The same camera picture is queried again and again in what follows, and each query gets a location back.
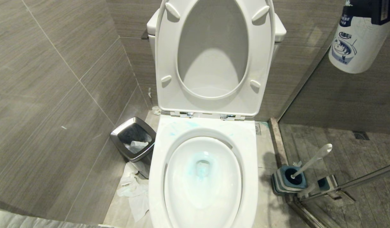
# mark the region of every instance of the white toilet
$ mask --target white toilet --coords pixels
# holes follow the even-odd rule
[[[286,30],[271,0],[163,0],[147,24],[162,109],[149,178],[155,228],[250,228],[254,121]]]

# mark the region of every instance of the toilet tank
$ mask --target toilet tank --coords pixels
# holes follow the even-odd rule
[[[147,22],[148,40],[150,42],[151,52],[153,53],[154,61],[155,61],[155,45],[156,45],[156,27],[157,27],[157,19],[158,19],[159,11],[160,9],[157,9],[157,11]],[[278,15],[275,14],[275,44],[273,47],[272,58],[275,58],[278,48],[281,42],[284,40],[285,35],[286,35],[286,29],[282,24],[281,20],[279,19]]]

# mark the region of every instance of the trash can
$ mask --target trash can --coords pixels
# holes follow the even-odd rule
[[[119,152],[148,179],[156,132],[140,118],[133,117],[113,130],[110,137]]]

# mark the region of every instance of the shower area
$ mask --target shower area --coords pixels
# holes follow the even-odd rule
[[[294,200],[313,227],[390,227],[390,33],[371,68],[348,74],[326,52],[279,120],[288,164],[305,164],[315,188]],[[335,180],[334,186],[319,181]]]

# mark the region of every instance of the toilet lid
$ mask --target toilet lid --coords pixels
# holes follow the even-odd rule
[[[215,138],[185,141],[169,160],[164,197],[173,227],[230,227],[241,198],[235,155]]]
[[[271,1],[165,0],[156,30],[158,105],[254,116],[273,53]]]

